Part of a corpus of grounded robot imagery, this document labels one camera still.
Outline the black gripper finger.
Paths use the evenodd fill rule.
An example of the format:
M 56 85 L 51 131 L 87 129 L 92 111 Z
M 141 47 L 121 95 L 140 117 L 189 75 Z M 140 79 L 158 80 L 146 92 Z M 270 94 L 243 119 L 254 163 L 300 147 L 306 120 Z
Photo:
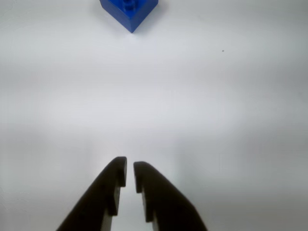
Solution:
M 59 231 L 110 231 L 118 215 L 120 189 L 126 186 L 127 158 L 114 158 L 84 192 Z
M 193 204 L 156 168 L 134 162 L 136 192 L 142 196 L 145 221 L 154 231 L 206 231 Z

